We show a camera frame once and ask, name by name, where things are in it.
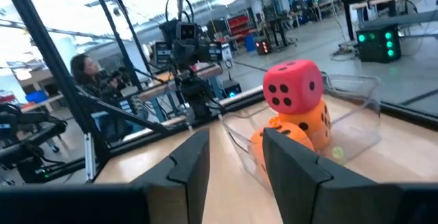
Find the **wooden table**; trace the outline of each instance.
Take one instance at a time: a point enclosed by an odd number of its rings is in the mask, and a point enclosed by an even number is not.
[[[250,92],[260,91],[258,87]],[[325,97],[332,119],[352,105]],[[233,101],[222,100],[222,104]],[[265,102],[246,108],[254,110]],[[381,141],[347,163],[347,167],[377,182],[438,181],[438,133],[381,115]],[[210,130],[210,177],[204,223],[281,223],[275,199],[243,168],[220,121]],[[130,182],[176,149],[192,133],[182,132],[159,142],[111,159],[96,184]]]

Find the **red shelf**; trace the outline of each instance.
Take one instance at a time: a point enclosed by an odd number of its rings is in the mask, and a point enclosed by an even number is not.
[[[244,22],[241,22],[241,23],[238,23],[238,24],[230,25],[230,29],[234,29],[236,27],[239,27],[241,25],[245,25],[247,23],[248,23],[248,21],[244,21]]]
[[[236,31],[236,32],[231,32],[231,34],[234,36],[234,35],[237,35],[237,34],[243,34],[242,32],[247,32],[248,30],[250,30],[250,29],[252,29],[252,28],[244,28],[244,29],[239,29],[238,31]]]

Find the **green light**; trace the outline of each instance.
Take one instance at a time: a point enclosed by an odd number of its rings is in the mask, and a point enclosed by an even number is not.
[[[359,36],[359,42],[363,42],[365,41],[365,36],[364,35],[360,35]]]

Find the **clear plastic bin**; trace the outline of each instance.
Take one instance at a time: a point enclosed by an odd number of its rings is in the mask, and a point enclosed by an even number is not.
[[[323,74],[323,79],[323,99],[331,117],[331,141],[328,146],[316,152],[339,164],[345,164],[380,140],[379,80],[375,77],[326,74]],[[268,190],[272,190],[268,176],[260,169],[261,164],[252,150],[257,145],[250,138],[257,130],[266,127],[270,118],[276,115],[263,102],[226,114],[223,118],[223,125],[245,169]]]

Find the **floor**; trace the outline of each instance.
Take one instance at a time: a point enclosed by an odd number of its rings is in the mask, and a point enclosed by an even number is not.
[[[428,4],[422,3],[418,3],[417,6],[420,11],[422,11],[421,6],[429,7]],[[343,30],[346,31],[345,18],[340,16],[339,19]],[[412,30],[423,34],[426,30],[430,33],[437,29],[438,23],[430,23]],[[297,38],[298,46],[290,46],[282,52],[266,56],[244,53],[233,59],[235,64],[231,69],[231,76],[240,83],[243,91],[259,86],[265,71],[275,64],[286,60],[309,59],[313,60],[321,71],[330,75],[376,76],[381,80],[378,93],[382,101],[406,105],[438,116],[438,57],[434,55],[436,50],[433,50],[438,45],[436,38],[404,39],[401,42],[402,52],[406,56],[390,64],[377,64],[361,63],[359,60],[331,59],[330,54],[337,50],[339,43],[344,41],[340,26],[333,18],[293,29],[287,33],[287,36]],[[227,79],[228,73],[224,73],[221,78]],[[69,116],[68,111],[57,115],[64,118]],[[58,154],[51,152],[46,145],[42,146],[48,158],[69,162],[84,155],[83,133],[74,120],[68,121],[68,130],[62,134],[62,138],[63,141],[55,140],[61,148]],[[0,172],[0,174],[21,184],[15,171]],[[83,170],[50,184],[82,182],[85,182]]]

